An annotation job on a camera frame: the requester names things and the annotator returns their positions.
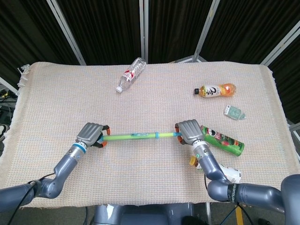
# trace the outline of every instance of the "beige tablecloth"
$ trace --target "beige tablecloth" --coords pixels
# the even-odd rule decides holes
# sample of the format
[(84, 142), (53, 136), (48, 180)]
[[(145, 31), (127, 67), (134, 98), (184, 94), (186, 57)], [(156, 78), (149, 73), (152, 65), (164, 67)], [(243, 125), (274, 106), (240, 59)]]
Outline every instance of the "beige tablecloth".
[[(115, 91), (128, 66), (31, 65), (21, 80), (11, 129), (0, 158), (0, 188), (52, 173), (87, 122), (108, 124), (112, 134), (173, 132), (174, 124), (197, 119), (245, 143), (236, 157), (212, 147), (216, 159), (242, 172), (241, 182), (280, 188), (300, 173), (271, 71), (261, 65), (206, 62), (147, 65), (134, 85)], [(234, 97), (201, 98), (194, 88), (234, 83)], [(246, 120), (223, 115), (226, 105)], [(56, 199), (35, 198), (30, 207), (102, 203), (150, 204), (212, 201), (203, 173), (189, 165), (190, 146), (176, 138), (110, 142), (89, 148)]]

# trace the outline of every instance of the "blue ring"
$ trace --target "blue ring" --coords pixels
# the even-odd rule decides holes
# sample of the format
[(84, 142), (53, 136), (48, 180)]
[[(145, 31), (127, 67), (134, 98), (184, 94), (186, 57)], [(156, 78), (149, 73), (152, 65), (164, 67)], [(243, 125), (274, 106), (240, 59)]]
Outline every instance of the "blue ring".
[(80, 144), (74, 143), (73, 146), (80, 148), (84, 153), (86, 153), (86, 149), (83, 146), (81, 146)]

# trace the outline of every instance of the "clear water bottle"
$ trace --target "clear water bottle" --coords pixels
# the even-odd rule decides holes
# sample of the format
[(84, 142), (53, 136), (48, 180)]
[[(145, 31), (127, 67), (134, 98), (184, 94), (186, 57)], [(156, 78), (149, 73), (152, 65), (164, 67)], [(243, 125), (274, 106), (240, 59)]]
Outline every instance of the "clear water bottle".
[(143, 58), (137, 58), (123, 73), (120, 83), (116, 88), (117, 92), (121, 93), (123, 90), (127, 90), (145, 69), (145, 66), (145, 60)]

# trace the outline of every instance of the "black curtain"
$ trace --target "black curtain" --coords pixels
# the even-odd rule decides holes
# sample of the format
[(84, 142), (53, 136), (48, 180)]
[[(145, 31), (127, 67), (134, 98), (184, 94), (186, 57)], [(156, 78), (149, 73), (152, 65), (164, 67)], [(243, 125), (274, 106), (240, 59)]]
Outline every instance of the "black curtain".
[(0, 76), (17, 87), (17, 68), (37, 61), (78, 65), (46, 0), (1, 0)]
[(221, 1), (200, 56), (259, 64), (299, 20), (298, 0)]
[(58, 0), (87, 65), (141, 56), (139, 0)]
[(300, 122), (300, 36), (270, 65), (286, 117)]
[(212, 0), (149, 1), (149, 63), (194, 55)]

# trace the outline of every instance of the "floor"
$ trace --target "floor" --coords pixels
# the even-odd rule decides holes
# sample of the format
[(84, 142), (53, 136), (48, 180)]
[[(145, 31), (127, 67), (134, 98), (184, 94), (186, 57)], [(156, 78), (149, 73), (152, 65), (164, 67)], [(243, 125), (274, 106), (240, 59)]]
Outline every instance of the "floor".
[[(231, 203), (212, 203), (211, 214), (212, 224), (216, 225), (227, 216), (227, 214), (234, 208)], [(271, 222), (272, 225), (283, 225), (284, 215), (262, 210), (258, 208), (245, 208), (254, 224), (257, 225), (258, 218), (264, 218)], [(94, 207), (89, 207), (89, 221), (92, 219)], [(200, 203), (195, 205), (195, 214), (200, 219), (207, 221), (205, 213), (205, 204)], [(0, 225), (6, 225), (12, 212), (0, 213)], [(85, 218), (85, 208), (64, 207), (59, 209), (38, 209), (38, 208), (25, 208), (19, 210), (13, 220), (13, 225), (82, 225)], [(246, 216), (243, 215), (244, 225), (250, 225)], [(235, 225), (235, 213), (228, 218), (225, 225)]]

